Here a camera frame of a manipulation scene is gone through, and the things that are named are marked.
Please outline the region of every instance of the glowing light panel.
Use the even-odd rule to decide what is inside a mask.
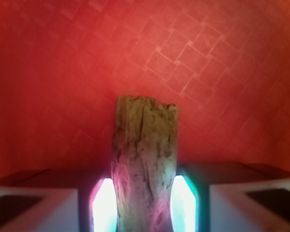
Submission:
[[[103,180],[92,202],[93,231],[115,232],[117,227],[117,200],[112,179]]]
[[[198,192],[194,185],[187,177],[177,175],[172,184],[170,202],[172,226],[175,232],[198,231],[198,206]]]

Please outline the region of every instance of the weathered wood piece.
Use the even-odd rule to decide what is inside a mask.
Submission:
[[[112,179],[118,232],[171,232],[176,170],[177,106],[121,96],[113,136]]]

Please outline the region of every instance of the dark panel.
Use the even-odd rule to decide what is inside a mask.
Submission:
[[[272,179],[239,163],[200,163],[184,165],[191,175],[208,184],[244,183]]]
[[[243,164],[251,169],[254,169],[258,172],[264,173],[273,179],[278,179],[278,178],[288,178],[290,177],[290,172],[282,170],[280,168],[276,168],[273,166],[270,166],[268,164],[263,164],[263,163],[247,163]]]
[[[0,197],[0,226],[28,210],[42,197],[7,195]]]
[[[0,186],[14,186],[44,171],[45,170],[21,171],[21,172],[14,173],[12,175],[5,176],[3,178],[0,178]]]
[[[290,191],[278,188],[251,191],[246,194],[259,204],[290,222]]]

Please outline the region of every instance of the square pattern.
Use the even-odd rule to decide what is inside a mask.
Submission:
[[[107,167],[126,94],[178,105],[179,163],[290,170],[290,0],[0,0],[0,177]]]

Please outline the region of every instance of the driftwood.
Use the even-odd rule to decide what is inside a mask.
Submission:
[[[118,232],[171,232],[178,108],[153,98],[118,98],[112,178]]]

